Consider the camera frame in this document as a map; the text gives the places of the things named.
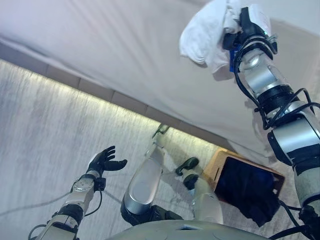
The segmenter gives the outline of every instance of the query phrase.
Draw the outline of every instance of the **black cable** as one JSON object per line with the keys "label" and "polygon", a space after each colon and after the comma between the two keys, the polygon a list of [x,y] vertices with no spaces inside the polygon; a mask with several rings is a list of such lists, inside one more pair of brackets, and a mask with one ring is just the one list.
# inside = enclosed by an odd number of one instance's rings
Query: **black cable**
{"label": "black cable", "polygon": [[16,207],[16,208],[1,212],[0,213],[0,217],[8,215],[8,214],[11,214],[11,213],[14,213],[14,212],[18,212],[18,211],[39,208],[39,207],[42,207],[42,206],[45,206],[45,205],[52,204],[52,203],[54,203],[56,201],[59,201],[60,199],[63,199],[68,194],[70,194],[70,192],[67,192],[67,193],[63,194],[62,196],[59,196],[59,197],[57,197],[57,198],[55,198],[53,200],[50,200],[50,201],[46,201],[46,202],[38,203],[38,204],[27,205],[27,206],[20,206],[20,207]]}
{"label": "black cable", "polygon": [[293,211],[301,211],[301,207],[295,207],[295,206],[289,206],[287,205],[288,209],[293,210]]}
{"label": "black cable", "polygon": [[47,226],[47,225],[45,225],[45,224],[39,224],[39,225],[35,226],[34,228],[32,228],[31,231],[30,231],[30,233],[29,233],[28,240],[32,240],[32,239],[31,239],[31,235],[32,235],[32,233],[33,233],[36,229],[38,229],[38,228],[45,228],[46,226]]}
{"label": "black cable", "polygon": [[91,214],[94,214],[94,213],[95,213],[96,211],[98,211],[98,209],[101,207],[101,203],[102,203],[102,191],[99,191],[99,192],[100,192],[100,202],[99,202],[99,206],[98,206],[94,211],[92,211],[92,212],[84,215],[85,217],[87,217],[87,216],[89,216],[89,215],[91,215]]}
{"label": "black cable", "polygon": [[295,110],[289,112],[288,114],[285,115],[285,117],[290,117],[291,115],[295,115],[297,113],[299,113],[301,110],[305,109],[305,108],[309,108],[311,106],[315,106],[317,108],[320,109],[320,104],[317,103],[317,102],[310,102],[310,103],[307,103],[307,104],[304,104],[298,108],[296,108]]}
{"label": "black cable", "polygon": [[275,124],[275,122],[276,122],[276,120],[278,119],[278,117],[279,117],[281,114],[283,114],[283,113],[288,109],[288,107],[290,106],[290,103],[291,103],[291,102],[299,95],[299,93],[301,93],[302,91],[305,93],[305,96],[306,96],[306,98],[307,98],[307,100],[308,100],[308,104],[310,104],[310,103],[311,103],[311,100],[310,100],[310,96],[309,96],[308,91],[307,91],[305,88],[300,88],[298,91],[296,91],[296,92],[292,95],[291,99],[286,103],[286,105],[283,105],[283,106],[279,109],[279,111],[278,111],[278,112],[274,115],[274,117],[268,122],[268,124],[263,127],[263,129],[264,129],[264,130],[267,130],[267,129],[269,129],[270,127],[272,127],[272,126]]}
{"label": "black cable", "polygon": [[[293,99],[295,99],[297,97],[297,95],[300,93],[300,92],[304,92],[305,94],[305,97],[307,99],[307,102],[308,104],[311,104],[311,98],[310,98],[310,95],[308,93],[308,91],[305,89],[305,88],[301,88],[299,89],[291,98],[290,101],[288,101],[287,104],[285,104],[284,106],[282,106],[280,108],[280,110],[276,113],[276,115],[270,120],[270,121],[267,121],[267,116],[266,114],[264,113],[264,111],[262,110],[259,102],[256,100],[256,98],[247,90],[247,88],[243,85],[243,83],[241,82],[240,80],[240,77],[238,75],[238,70],[239,70],[239,67],[240,67],[240,63],[241,63],[241,58],[243,56],[243,52],[244,50],[248,47],[248,45],[252,42],[262,42],[264,44],[266,44],[269,49],[274,52],[274,48],[272,46],[272,44],[265,38],[261,38],[261,37],[254,37],[254,38],[250,38],[250,39],[247,39],[244,44],[242,45],[242,47],[237,51],[236,55],[235,55],[235,58],[234,58],[234,61],[233,61],[233,73],[234,73],[234,76],[235,76],[235,81],[239,87],[239,89],[251,100],[254,102],[254,104],[257,106],[257,108],[255,109],[255,112],[259,112],[260,115],[261,115],[261,118],[262,118],[262,123],[263,123],[263,129],[264,130],[267,130],[269,129],[270,127],[272,127],[272,125],[276,122],[276,120],[278,119],[278,117],[280,116],[281,113],[285,112],[286,109],[289,107],[291,101]],[[313,113],[314,112],[314,109],[312,107],[312,105],[309,106],[311,111]]]}
{"label": "black cable", "polygon": [[299,227],[300,225],[298,224],[298,222],[295,220],[294,216],[292,215],[292,213],[290,212],[288,206],[281,200],[279,200],[279,204],[284,208],[284,210],[286,211],[286,213],[289,215],[289,218],[291,219],[291,221],[293,222],[293,224],[296,227]]}
{"label": "black cable", "polygon": [[[298,224],[298,222],[295,220],[294,216],[292,215],[291,211],[289,210],[289,207],[281,200],[278,200],[279,204],[284,208],[284,210],[286,211],[286,213],[289,215],[289,218],[291,219],[291,221],[293,222],[293,224],[296,226],[296,227],[299,227],[300,225]],[[308,232],[306,232],[305,230],[304,231],[301,231],[301,233],[308,239],[313,239],[310,234]]]}
{"label": "black cable", "polygon": [[275,239],[283,238],[283,237],[291,235],[291,234],[301,233],[301,232],[305,231],[306,229],[307,229],[306,225],[295,226],[295,227],[283,230],[281,232],[278,232],[277,234],[269,237],[269,239],[275,240]]}

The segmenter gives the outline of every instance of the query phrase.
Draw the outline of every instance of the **white towel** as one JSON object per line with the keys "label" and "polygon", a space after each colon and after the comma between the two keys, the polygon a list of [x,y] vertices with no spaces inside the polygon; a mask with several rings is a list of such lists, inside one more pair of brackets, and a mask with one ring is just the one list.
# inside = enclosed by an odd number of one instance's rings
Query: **white towel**
{"label": "white towel", "polygon": [[229,65],[229,52],[222,48],[225,33],[239,30],[240,0],[213,0],[188,23],[180,37],[180,54],[215,73]]}

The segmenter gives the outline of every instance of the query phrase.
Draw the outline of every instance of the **black fabric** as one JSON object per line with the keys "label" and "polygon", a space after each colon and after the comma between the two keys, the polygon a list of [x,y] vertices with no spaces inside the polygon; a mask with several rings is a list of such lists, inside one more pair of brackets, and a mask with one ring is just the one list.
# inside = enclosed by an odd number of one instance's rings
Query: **black fabric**
{"label": "black fabric", "polygon": [[271,172],[227,157],[215,192],[261,227],[280,207],[273,189]]}

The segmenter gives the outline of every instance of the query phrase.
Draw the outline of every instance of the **blue component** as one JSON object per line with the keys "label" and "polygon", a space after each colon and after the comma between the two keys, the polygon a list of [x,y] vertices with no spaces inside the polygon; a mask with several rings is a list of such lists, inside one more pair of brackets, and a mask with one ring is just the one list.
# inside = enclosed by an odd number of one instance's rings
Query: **blue component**
{"label": "blue component", "polygon": [[232,50],[229,50],[230,52],[230,64],[229,64],[229,71],[234,73],[235,69],[234,69],[234,59],[235,56],[238,52],[238,50],[240,49],[240,45],[237,45],[235,48],[233,48]]}

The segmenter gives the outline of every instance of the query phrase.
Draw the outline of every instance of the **floor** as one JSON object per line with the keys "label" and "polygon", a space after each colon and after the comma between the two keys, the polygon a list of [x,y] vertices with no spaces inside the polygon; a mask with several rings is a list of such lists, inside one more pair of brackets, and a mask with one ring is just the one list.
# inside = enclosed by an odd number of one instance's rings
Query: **floor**
{"label": "floor", "polygon": [[[116,157],[127,166],[106,172],[102,206],[84,218],[78,237],[104,240],[130,227],[120,215],[120,201],[159,122],[55,82],[24,68],[0,61],[0,232],[2,239],[27,239],[30,229],[45,224],[64,198],[30,209],[14,208],[45,203],[67,193],[84,173],[91,157],[116,145]],[[217,146],[170,128],[165,136],[165,171],[155,203],[192,219],[192,198],[173,170],[196,156],[203,168]],[[274,166],[287,176],[280,198],[298,205],[292,170]],[[96,208],[94,197],[89,211]],[[281,208],[271,222],[258,228],[233,206],[222,203],[226,225],[259,235],[293,227]],[[290,239],[303,239],[299,234]]]}

